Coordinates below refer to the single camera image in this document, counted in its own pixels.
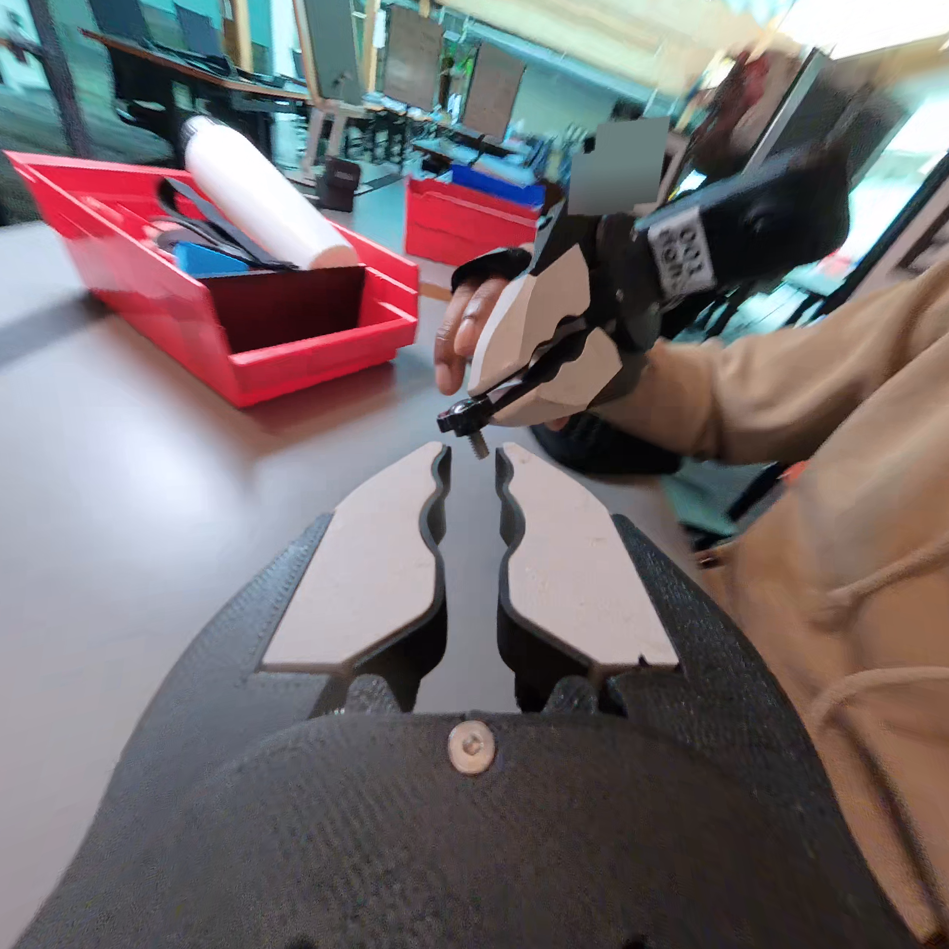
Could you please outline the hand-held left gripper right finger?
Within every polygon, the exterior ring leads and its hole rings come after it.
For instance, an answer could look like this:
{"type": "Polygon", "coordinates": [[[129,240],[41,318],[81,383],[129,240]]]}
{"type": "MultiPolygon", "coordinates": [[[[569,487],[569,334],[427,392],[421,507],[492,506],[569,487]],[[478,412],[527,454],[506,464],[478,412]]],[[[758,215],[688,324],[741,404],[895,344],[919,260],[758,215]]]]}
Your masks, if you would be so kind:
{"type": "Polygon", "coordinates": [[[604,504],[522,446],[495,453],[499,601],[517,627],[590,674],[675,669],[680,658],[604,504]]]}

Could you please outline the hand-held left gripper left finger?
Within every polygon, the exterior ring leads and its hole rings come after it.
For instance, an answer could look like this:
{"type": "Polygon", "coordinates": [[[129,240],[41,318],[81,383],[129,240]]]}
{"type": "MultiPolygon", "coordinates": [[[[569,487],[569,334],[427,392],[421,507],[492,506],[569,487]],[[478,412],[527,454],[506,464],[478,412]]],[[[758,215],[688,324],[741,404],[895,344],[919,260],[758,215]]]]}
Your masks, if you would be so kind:
{"type": "Polygon", "coordinates": [[[402,650],[415,674],[447,638],[444,501],[451,449],[430,441],[364,481],[329,518],[262,658],[271,672],[355,674],[402,650]]]}

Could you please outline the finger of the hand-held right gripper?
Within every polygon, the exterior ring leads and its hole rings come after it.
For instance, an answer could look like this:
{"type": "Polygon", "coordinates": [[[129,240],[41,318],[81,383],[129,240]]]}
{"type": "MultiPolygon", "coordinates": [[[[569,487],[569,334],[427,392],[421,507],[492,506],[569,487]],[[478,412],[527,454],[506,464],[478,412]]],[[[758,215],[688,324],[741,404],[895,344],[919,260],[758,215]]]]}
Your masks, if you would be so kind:
{"type": "Polygon", "coordinates": [[[590,305],[589,269],[572,245],[539,274],[516,278],[502,291],[478,339],[467,393],[481,396],[528,367],[560,323],[590,305]]]}
{"type": "Polygon", "coordinates": [[[587,409],[621,368],[620,352],[602,328],[568,335],[492,395],[492,425],[516,428],[569,418],[587,409]]]}

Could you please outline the black thumb screw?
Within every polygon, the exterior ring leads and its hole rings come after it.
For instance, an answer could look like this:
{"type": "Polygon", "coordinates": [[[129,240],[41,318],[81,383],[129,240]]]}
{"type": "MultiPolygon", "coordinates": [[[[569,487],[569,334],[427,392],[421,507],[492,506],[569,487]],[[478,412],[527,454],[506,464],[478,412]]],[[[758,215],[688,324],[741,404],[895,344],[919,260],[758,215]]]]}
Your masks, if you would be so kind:
{"type": "Polygon", "coordinates": [[[451,433],[467,439],[479,460],[489,457],[490,449],[483,430],[493,416],[492,399],[488,396],[467,397],[457,401],[436,418],[440,433],[451,433]]]}

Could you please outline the blue black foam block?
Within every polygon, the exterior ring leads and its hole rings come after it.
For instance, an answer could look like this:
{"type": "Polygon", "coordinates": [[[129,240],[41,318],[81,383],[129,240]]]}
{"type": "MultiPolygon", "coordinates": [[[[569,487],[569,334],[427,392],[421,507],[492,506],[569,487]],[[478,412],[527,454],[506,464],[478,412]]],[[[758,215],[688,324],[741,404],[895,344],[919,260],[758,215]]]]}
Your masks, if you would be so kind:
{"type": "Polygon", "coordinates": [[[244,260],[195,242],[176,243],[172,255],[177,268],[196,280],[242,275],[252,269],[244,260]]]}

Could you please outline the red plastic bin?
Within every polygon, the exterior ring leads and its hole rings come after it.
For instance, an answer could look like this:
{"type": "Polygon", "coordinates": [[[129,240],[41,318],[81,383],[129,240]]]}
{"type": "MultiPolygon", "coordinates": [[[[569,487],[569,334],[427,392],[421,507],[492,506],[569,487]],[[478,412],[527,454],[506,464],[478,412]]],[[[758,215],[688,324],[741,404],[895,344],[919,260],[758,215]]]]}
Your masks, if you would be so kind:
{"type": "Polygon", "coordinates": [[[86,288],[158,349],[244,408],[393,360],[419,322],[415,263],[338,224],[356,267],[196,279],[145,242],[160,167],[6,151],[86,288]]]}

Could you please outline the person's right forearm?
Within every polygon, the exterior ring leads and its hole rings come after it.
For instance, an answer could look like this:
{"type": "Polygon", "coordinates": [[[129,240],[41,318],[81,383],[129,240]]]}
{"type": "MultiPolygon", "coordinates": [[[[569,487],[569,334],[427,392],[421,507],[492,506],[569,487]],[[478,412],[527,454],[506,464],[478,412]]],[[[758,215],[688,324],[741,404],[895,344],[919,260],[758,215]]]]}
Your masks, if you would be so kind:
{"type": "Polygon", "coordinates": [[[656,343],[598,418],[682,457],[800,461],[947,336],[948,264],[847,302],[813,325],[722,346],[656,343]]]}

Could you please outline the black seat cushion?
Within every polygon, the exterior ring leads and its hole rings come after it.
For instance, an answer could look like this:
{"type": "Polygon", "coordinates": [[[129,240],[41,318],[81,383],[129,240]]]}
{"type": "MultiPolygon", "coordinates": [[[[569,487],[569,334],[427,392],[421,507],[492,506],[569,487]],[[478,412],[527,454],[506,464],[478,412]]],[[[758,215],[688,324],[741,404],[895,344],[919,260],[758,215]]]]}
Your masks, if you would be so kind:
{"type": "Polygon", "coordinates": [[[559,428],[532,425],[542,451],[563,468],[588,476],[661,476],[676,473],[682,456],[617,429],[583,412],[559,428]]]}

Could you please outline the red storage bin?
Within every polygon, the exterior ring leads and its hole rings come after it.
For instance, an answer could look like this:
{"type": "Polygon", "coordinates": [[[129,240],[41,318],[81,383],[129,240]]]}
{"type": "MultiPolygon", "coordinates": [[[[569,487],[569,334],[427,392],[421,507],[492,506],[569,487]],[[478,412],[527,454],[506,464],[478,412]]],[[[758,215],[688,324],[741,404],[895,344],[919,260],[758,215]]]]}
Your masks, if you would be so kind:
{"type": "Polygon", "coordinates": [[[433,178],[405,183],[405,252],[458,266],[498,249],[531,244],[540,207],[433,178]]]}

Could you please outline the blue storage bin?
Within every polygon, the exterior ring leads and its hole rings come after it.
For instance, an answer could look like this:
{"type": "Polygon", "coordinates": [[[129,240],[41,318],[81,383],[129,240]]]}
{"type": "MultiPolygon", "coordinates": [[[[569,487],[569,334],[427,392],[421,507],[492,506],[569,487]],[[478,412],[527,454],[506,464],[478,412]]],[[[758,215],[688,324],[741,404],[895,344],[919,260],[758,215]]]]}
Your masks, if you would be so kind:
{"type": "Polygon", "coordinates": [[[508,201],[519,206],[539,209],[545,203],[545,188],[541,184],[516,184],[470,166],[453,162],[452,183],[481,194],[508,201]]]}

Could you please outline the brown board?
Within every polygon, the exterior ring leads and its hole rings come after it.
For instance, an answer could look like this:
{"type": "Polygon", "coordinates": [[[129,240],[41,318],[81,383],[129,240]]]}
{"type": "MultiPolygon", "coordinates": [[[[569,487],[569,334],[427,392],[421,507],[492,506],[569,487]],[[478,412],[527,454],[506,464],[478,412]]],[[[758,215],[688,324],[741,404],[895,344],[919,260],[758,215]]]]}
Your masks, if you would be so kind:
{"type": "Polygon", "coordinates": [[[481,42],[460,114],[461,125],[478,136],[503,140],[526,65],[494,44],[481,42]]]}
{"type": "Polygon", "coordinates": [[[431,112],[441,72],[441,26],[395,5],[387,9],[386,30],[383,95],[407,107],[431,112]]]}

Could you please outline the small black box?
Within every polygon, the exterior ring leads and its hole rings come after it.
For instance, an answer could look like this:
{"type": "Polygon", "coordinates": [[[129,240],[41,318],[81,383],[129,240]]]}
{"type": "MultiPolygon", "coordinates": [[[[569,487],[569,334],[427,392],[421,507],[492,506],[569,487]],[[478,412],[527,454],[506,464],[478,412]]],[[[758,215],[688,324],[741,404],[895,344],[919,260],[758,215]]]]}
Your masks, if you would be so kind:
{"type": "Polygon", "coordinates": [[[323,210],[351,213],[361,179],[362,168],[358,162],[327,156],[323,171],[315,182],[317,206],[323,210]]]}

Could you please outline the person's beige hoodie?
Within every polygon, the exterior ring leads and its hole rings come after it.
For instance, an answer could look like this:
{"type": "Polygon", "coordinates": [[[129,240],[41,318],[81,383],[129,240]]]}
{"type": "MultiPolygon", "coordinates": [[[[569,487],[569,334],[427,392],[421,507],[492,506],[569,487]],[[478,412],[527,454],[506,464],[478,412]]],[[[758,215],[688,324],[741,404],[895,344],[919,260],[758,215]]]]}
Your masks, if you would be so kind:
{"type": "Polygon", "coordinates": [[[921,942],[947,938],[946,460],[826,445],[704,576],[921,942]]]}

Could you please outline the white water bottle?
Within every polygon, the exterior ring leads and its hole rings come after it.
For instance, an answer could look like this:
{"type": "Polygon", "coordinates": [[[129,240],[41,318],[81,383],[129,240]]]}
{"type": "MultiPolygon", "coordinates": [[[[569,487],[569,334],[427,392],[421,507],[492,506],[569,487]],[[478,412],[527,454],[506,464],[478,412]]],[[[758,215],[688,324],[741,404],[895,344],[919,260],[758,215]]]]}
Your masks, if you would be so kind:
{"type": "Polygon", "coordinates": [[[302,270],[360,264],[352,244],[245,136],[194,115],[181,142],[193,183],[270,258],[302,270]]]}

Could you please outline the black stand pole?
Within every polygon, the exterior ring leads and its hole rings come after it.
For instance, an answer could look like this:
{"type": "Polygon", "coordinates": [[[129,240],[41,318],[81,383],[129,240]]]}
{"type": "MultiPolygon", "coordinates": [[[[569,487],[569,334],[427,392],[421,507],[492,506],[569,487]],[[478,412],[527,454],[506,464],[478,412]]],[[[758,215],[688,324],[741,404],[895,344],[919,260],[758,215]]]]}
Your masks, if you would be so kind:
{"type": "Polygon", "coordinates": [[[94,157],[92,141],[48,3],[28,1],[27,4],[39,39],[39,58],[57,104],[65,140],[76,157],[90,160],[94,157]]]}

